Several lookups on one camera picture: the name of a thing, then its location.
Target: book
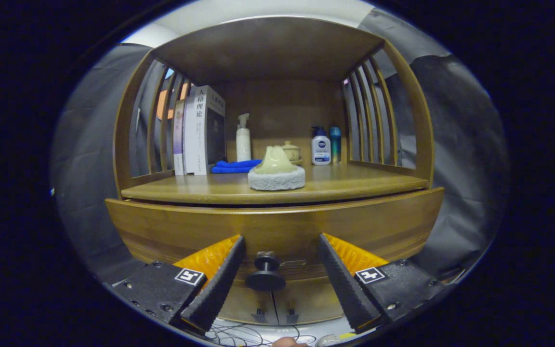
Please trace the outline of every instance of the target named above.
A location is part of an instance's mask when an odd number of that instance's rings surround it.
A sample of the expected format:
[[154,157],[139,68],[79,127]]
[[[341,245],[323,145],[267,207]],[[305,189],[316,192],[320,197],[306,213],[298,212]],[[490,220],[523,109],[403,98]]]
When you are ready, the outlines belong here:
[[224,99],[209,86],[192,86],[183,116],[185,173],[207,175],[225,153]]
[[174,163],[174,174],[185,175],[183,163],[183,118],[185,99],[174,103],[174,121],[172,121],[172,162]]

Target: drawer front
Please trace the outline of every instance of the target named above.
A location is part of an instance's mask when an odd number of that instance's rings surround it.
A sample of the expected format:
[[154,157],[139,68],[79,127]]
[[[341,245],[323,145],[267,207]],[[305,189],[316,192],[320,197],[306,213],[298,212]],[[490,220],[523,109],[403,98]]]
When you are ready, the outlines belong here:
[[[106,200],[110,216],[134,257],[145,262],[176,262],[233,235],[245,238],[247,255],[219,317],[286,325],[291,310],[297,323],[333,319],[343,314],[317,256],[318,235],[328,233],[388,261],[418,253],[429,236],[444,190],[371,200],[304,207],[181,207]],[[275,251],[287,284],[271,294],[245,287],[259,251]]]
[[240,234],[247,256],[238,279],[255,271],[259,251],[275,251],[286,280],[326,275],[317,257],[322,232],[388,261],[418,253],[429,236],[443,189],[355,202],[304,207],[179,207],[106,200],[110,217],[132,254],[142,261],[176,262]]

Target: black background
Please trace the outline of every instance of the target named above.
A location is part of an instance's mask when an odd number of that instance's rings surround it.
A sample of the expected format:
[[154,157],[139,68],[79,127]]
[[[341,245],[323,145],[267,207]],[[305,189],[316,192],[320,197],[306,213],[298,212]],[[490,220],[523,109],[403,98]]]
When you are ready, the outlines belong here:
[[[0,342],[183,345],[105,292],[50,200],[57,115],[83,72],[177,3],[0,3]],[[555,2],[388,1],[438,39],[495,102],[511,156],[502,228],[436,307],[369,345],[555,345]]]

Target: wooden cabinet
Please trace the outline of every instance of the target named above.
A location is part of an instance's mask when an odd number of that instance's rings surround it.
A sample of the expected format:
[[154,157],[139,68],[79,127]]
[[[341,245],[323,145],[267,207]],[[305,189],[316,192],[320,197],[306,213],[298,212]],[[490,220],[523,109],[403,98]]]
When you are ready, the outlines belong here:
[[[372,59],[380,50],[394,63],[410,99],[417,146],[414,169],[397,165],[390,95]],[[235,161],[236,157],[236,116],[249,112],[253,158],[261,159],[268,145],[292,141],[301,148],[305,187],[254,191],[244,173],[174,176],[163,160],[165,144],[172,140],[164,130],[165,122],[160,123],[158,147],[153,135],[147,136],[150,174],[130,176],[134,103],[154,61],[164,64],[164,74],[171,68],[180,77],[180,83],[174,83],[175,77],[165,82],[168,96],[163,107],[168,107],[171,97],[185,97],[181,92],[185,83],[211,85],[226,102],[227,159]],[[382,93],[377,94],[374,85]],[[148,130],[152,134],[160,90],[156,86]],[[347,112],[345,92],[355,99],[352,115]],[[383,124],[388,125],[387,132]],[[341,128],[341,164],[310,164],[313,125]],[[352,150],[355,138],[358,155]],[[220,317],[254,323],[253,314],[261,310],[269,324],[285,324],[291,312],[299,315],[299,323],[333,319],[342,312],[317,258],[318,235],[328,233],[388,261],[419,252],[443,198],[441,187],[429,188],[433,143],[423,92],[390,42],[310,18],[240,20],[167,42],[140,63],[115,125],[119,200],[106,200],[106,204],[125,244],[146,262],[176,262],[227,237],[243,235],[247,256]],[[160,160],[154,158],[156,151]],[[244,285],[245,277],[254,271],[258,251],[275,251],[282,261],[280,273],[287,285],[273,297]]]

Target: ceiling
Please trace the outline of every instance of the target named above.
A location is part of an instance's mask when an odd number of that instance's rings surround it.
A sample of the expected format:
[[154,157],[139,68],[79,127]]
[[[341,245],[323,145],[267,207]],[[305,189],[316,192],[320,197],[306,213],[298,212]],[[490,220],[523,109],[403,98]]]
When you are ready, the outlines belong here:
[[156,47],[216,24],[276,15],[318,18],[357,27],[372,8],[361,0],[197,0],[158,18],[123,42]]

